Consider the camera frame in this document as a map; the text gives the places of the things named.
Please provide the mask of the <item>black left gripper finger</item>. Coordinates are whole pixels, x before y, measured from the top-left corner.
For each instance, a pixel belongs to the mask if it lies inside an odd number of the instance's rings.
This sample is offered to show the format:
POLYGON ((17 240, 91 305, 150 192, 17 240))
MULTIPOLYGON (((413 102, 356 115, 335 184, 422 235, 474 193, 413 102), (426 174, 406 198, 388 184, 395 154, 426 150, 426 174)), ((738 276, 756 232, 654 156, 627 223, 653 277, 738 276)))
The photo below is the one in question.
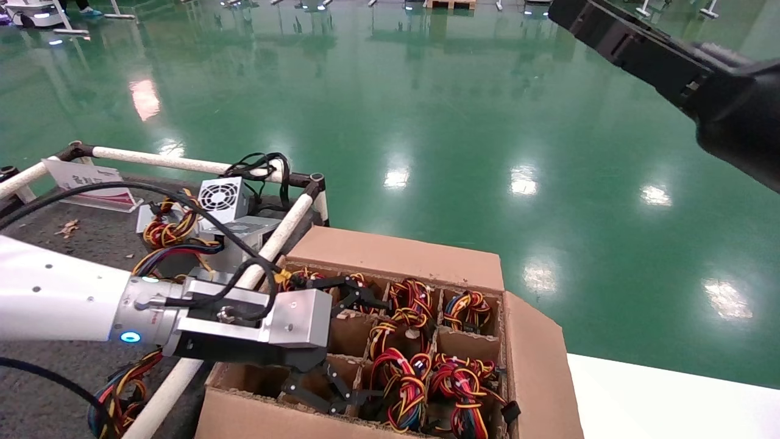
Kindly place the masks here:
POLYGON ((297 403, 326 415, 343 415, 348 406, 359 407, 383 395, 379 390, 355 390, 348 386, 344 375, 327 359, 307 372, 291 368, 289 377, 282 384, 282 392, 292 396, 297 403), (315 376, 324 378, 331 396, 322 397, 305 386, 305 379, 315 376))
POLYGON ((331 308, 331 318, 336 318, 346 310, 354 310, 366 315, 379 315, 392 308, 390 302, 377 298, 373 290, 356 280, 339 280, 330 287, 339 290, 339 300, 331 308))

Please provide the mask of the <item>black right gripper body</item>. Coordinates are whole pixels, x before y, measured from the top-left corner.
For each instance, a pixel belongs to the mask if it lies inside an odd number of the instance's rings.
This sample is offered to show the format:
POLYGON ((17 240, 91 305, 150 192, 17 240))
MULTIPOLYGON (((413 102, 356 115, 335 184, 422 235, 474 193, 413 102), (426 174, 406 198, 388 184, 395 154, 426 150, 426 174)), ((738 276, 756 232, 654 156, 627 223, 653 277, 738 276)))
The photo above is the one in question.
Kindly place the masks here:
POLYGON ((714 43, 694 44, 711 74, 690 99, 697 142, 779 192, 779 61, 752 61, 714 43))

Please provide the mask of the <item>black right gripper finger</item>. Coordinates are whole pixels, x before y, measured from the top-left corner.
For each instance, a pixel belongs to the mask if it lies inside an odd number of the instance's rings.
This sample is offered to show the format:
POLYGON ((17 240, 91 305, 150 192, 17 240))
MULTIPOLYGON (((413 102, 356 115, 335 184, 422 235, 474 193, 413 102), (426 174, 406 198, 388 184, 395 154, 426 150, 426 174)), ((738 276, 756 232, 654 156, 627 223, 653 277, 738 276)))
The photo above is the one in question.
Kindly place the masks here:
POLYGON ((608 1, 554 1, 549 19, 693 118, 691 97, 713 72, 693 47, 608 1))

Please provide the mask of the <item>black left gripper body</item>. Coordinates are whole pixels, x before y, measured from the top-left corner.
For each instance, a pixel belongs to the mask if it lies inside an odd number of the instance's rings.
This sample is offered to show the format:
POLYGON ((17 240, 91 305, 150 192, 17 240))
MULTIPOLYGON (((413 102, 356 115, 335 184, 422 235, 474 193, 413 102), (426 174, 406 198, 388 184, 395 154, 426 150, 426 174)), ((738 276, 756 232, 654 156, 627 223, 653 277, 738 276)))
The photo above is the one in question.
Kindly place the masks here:
POLYGON ((325 347, 286 348, 259 341, 200 333, 174 334, 162 345, 164 355, 254 366, 280 366, 305 373, 320 366, 325 347))

